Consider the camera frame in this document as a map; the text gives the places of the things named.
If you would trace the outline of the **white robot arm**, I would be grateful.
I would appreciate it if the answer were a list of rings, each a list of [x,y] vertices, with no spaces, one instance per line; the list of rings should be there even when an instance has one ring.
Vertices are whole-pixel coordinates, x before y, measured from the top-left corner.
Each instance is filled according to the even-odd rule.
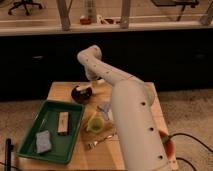
[[[172,171],[154,121],[155,94],[139,78],[101,61],[96,45],[80,51],[78,61],[90,81],[112,85],[111,110],[127,171]]]

